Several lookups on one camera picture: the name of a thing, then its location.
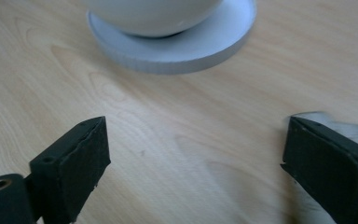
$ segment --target white bowl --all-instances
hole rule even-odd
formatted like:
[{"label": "white bowl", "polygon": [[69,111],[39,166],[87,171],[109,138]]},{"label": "white bowl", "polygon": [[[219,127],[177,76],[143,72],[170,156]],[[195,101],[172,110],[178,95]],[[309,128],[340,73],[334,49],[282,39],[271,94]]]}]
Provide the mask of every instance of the white bowl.
[{"label": "white bowl", "polygon": [[89,10],[124,33],[160,37],[205,20],[223,0],[83,0]]}]

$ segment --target table surface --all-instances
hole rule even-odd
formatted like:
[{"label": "table surface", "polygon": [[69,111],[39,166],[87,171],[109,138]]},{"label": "table surface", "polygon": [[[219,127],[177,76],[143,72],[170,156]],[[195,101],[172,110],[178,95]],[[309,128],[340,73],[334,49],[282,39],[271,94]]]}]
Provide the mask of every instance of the table surface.
[{"label": "table surface", "polygon": [[112,164],[77,223],[294,223],[285,118],[358,123],[358,1],[259,0],[241,50],[193,74],[133,72],[79,0],[0,1],[0,175],[106,116]]}]

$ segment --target wooden table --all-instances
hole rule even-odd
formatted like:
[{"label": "wooden table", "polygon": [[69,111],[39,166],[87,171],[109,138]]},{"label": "wooden table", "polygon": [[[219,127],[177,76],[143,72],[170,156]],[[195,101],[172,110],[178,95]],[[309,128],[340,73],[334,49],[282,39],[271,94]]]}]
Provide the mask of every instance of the wooden table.
[{"label": "wooden table", "polygon": [[79,0],[0,0],[0,175],[104,115],[112,164],[77,223],[293,223],[284,119],[358,123],[358,1],[257,4],[232,58],[158,76],[105,57]]}]

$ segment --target white saucer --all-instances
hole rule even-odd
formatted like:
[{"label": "white saucer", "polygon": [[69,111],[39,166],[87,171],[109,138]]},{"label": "white saucer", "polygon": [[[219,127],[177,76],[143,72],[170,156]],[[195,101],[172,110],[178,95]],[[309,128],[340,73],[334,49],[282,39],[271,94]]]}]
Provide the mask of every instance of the white saucer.
[{"label": "white saucer", "polygon": [[103,51],[130,69],[155,74],[197,72],[228,59],[255,21],[255,0],[224,0],[205,21],[163,38],[125,35],[88,12],[89,28]]}]

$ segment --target black clamp jaw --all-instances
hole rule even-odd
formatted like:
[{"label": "black clamp jaw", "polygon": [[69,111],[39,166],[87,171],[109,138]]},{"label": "black clamp jaw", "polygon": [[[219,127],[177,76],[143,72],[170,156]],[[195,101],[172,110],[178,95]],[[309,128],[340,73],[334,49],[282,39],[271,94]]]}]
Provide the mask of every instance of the black clamp jaw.
[{"label": "black clamp jaw", "polygon": [[292,116],[283,162],[336,223],[358,224],[358,125],[323,113]]},{"label": "black clamp jaw", "polygon": [[0,176],[0,223],[75,222],[109,163],[105,118],[77,124],[30,162],[26,178]]}]

